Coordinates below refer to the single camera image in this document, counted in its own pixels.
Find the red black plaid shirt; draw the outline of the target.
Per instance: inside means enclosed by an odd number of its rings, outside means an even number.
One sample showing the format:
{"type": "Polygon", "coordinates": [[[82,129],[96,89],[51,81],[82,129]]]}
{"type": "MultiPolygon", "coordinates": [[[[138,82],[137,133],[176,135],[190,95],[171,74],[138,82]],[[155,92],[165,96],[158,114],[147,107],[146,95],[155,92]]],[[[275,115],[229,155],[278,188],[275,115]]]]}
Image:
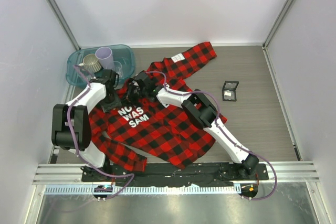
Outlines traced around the red black plaid shirt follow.
{"type": "MultiPolygon", "coordinates": [[[[162,61],[152,62],[151,79],[168,88],[190,91],[185,79],[216,58],[210,42],[162,61]]],[[[142,150],[184,169],[205,155],[215,139],[193,126],[183,109],[142,98],[110,112],[95,107],[89,114],[91,140],[113,163],[132,172],[143,172],[147,158],[142,150]]]]}

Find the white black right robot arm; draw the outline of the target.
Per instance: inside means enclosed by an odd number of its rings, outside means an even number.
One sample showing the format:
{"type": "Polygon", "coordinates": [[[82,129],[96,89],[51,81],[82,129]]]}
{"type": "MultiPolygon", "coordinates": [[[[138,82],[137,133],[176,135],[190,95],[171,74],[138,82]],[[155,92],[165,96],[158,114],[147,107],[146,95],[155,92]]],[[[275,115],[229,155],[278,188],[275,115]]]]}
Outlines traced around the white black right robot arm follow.
{"type": "Polygon", "coordinates": [[[242,179],[250,179],[256,174],[259,158],[242,145],[226,128],[220,119],[219,106],[208,99],[209,93],[201,90],[177,91],[150,78],[149,72],[141,72],[130,79],[122,100],[131,104],[142,98],[157,101],[162,105],[173,105],[183,109],[191,124],[210,134],[229,154],[237,166],[242,179]]]}

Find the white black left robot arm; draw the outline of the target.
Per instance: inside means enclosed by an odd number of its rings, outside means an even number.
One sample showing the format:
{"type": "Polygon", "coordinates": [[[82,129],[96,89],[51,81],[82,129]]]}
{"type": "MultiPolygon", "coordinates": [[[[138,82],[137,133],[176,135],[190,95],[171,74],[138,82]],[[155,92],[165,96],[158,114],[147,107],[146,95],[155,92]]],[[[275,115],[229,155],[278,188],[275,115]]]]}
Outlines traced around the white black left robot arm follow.
{"type": "Polygon", "coordinates": [[[110,161],[92,142],[90,112],[98,105],[104,113],[121,106],[121,100],[115,88],[119,75],[104,69],[101,77],[88,79],[83,72],[85,68],[74,65],[74,70],[87,83],[85,89],[66,104],[56,104],[53,108],[51,141],[54,146],[75,152],[83,162],[90,166],[98,180],[105,182],[112,177],[110,161]]]}

